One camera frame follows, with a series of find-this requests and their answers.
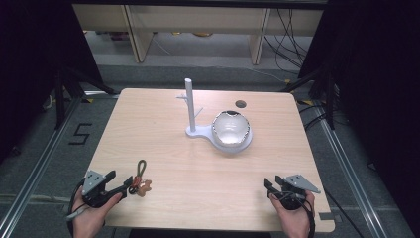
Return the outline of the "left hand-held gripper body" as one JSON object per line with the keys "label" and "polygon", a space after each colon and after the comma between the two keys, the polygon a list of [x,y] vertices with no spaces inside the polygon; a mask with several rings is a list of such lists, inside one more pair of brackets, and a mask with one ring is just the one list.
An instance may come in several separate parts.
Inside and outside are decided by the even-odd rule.
{"label": "left hand-held gripper body", "polygon": [[87,172],[82,186],[82,200],[90,207],[99,208],[110,198],[107,197],[109,191],[104,184],[106,175],[101,175],[93,170]]}

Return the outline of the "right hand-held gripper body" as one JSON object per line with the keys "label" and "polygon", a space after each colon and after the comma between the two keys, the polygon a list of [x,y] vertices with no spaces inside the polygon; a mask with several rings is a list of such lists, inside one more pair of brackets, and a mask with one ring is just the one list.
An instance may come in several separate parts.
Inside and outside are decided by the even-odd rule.
{"label": "right hand-held gripper body", "polygon": [[283,178],[284,185],[281,185],[280,203],[287,210],[300,208],[306,200],[306,191],[320,193],[321,190],[312,184],[302,175],[294,175]]}

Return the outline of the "green cord keychain with charms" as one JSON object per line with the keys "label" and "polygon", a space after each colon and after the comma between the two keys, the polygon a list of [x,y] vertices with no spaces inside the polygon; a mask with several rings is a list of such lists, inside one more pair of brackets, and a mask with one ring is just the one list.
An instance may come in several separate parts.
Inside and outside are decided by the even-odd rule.
{"label": "green cord keychain with charms", "polygon": [[139,197],[145,197],[146,194],[152,190],[152,181],[150,179],[143,178],[146,167],[147,162],[145,160],[138,161],[137,173],[129,187],[129,194],[136,194]]}

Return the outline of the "person's right hand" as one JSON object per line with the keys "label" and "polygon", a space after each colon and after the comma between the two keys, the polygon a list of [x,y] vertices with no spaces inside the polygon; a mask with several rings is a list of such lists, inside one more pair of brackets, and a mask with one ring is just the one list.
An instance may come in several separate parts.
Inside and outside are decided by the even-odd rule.
{"label": "person's right hand", "polygon": [[306,191],[304,206],[287,210],[272,194],[269,199],[276,210],[282,231],[288,238],[312,238],[315,231],[314,200],[311,191]]}

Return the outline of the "person's left hand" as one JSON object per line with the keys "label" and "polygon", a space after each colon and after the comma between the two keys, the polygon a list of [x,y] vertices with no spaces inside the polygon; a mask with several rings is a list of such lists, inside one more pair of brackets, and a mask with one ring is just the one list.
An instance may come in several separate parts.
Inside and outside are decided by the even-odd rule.
{"label": "person's left hand", "polygon": [[119,203],[121,193],[113,195],[103,206],[90,208],[87,206],[81,214],[72,220],[73,238],[94,238],[102,229],[108,212]]}

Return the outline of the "grey tape strip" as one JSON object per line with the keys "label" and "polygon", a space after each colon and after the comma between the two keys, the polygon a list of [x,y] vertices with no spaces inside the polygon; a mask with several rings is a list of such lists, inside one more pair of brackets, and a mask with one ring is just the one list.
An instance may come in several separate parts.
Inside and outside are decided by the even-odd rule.
{"label": "grey tape strip", "polygon": [[341,215],[332,212],[319,213],[320,220],[334,220],[335,222],[343,222]]}

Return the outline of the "silver metal bowl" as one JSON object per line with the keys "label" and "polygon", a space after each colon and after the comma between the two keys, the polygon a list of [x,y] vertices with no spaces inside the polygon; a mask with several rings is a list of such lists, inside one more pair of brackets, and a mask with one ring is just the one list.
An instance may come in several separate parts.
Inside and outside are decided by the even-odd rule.
{"label": "silver metal bowl", "polygon": [[213,138],[218,145],[223,147],[242,146],[250,133],[251,126],[248,119],[237,111],[222,111],[212,122]]}

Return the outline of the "black metal stand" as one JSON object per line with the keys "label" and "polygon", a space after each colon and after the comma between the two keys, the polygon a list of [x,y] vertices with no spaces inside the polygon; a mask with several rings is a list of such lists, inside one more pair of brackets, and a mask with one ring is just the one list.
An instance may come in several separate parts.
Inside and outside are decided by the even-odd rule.
{"label": "black metal stand", "polygon": [[56,106],[56,124],[55,127],[60,128],[66,118],[67,109],[64,105],[64,91],[66,90],[71,99],[81,99],[86,96],[80,83],[88,84],[104,91],[108,95],[117,95],[118,91],[105,85],[101,79],[96,80],[87,74],[71,67],[63,66],[56,71],[54,77],[54,92]]}
{"label": "black metal stand", "polygon": [[297,79],[294,83],[286,85],[281,92],[291,92],[292,90],[312,81],[312,87],[309,96],[313,99],[326,97],[326,120],[331,130],[335,129],[333,120],[334,100],[335,100],[335,81],[330,69],[325,65],[320,66],[314,71]]}

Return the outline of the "white hook stand with tray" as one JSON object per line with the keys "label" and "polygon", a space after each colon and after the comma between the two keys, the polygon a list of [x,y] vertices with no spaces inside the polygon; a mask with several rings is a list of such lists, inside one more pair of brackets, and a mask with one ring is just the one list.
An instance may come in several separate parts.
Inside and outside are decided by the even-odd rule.
{"label": "white hook stand with tray", "polygon": [[189,138],[204,138],[208,140],[216,149],[228,154],[238,154],[245,150],[251,144],[253,139],[252,127],[249,138],[245,141],[245,143],[242,146],[237,148],[227,148],[218,145],[212,135],[212,123],[205,126],[196,124],[196,117],[201,112],[201,110],[195,111],[192,80],[190,78],[185,78],[184,86],[185,93],[178,96],[178,99],[183,99],[187,105],[189,125],[185,129],[185,134]]}

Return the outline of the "black curtain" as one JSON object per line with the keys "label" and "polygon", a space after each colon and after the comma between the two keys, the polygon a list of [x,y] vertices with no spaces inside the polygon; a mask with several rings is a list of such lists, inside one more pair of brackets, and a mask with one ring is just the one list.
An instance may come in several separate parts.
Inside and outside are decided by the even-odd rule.
{"label": "black curtain", "polygon": [[0,163],[17,146],[55,77],[103,82],[67,0],[0,0]]}
{"label": "black curtain", "polygon": [[321,65],[415,238],[420,238],[420,0],[322,0],[302,74]]}

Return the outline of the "aluminium floor rail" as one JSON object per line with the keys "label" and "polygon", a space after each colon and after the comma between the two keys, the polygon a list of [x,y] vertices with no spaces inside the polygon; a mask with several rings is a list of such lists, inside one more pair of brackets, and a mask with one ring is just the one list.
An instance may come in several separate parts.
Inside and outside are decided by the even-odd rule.
{"label": "aluminium floor rail", "polygon": [[382,225],[380,218],[368,197],[368,194],[351,165],[348,155],[346,154],[335,130],[326,119],[328,113],[322,107],[319,107],[316,112],[319,116],[324,116],[324,119],[321,120],[320,124],[322,125],[324,133],[344,173],[344,177],[350,187],[356,203],[358,204],[361,214],[364,217],[371,236],[373,238],[387,238],[387,232],[385,231],[384,226]]}
{"label": "aluminium floor rail", "polygon": [[64,112],[64,119],[61,124],[53,130],[51,137],[34,168],[31,170],[24,185],[20,189],[16,198],[13,200],[6,215],[0,221],[0,238],[9,238],[19,222],[33,191],[38,186],[45,170],[47,169],[53,153],[56,150],[74,111],[81,102],[80,97],[72,98],[67,109]]}

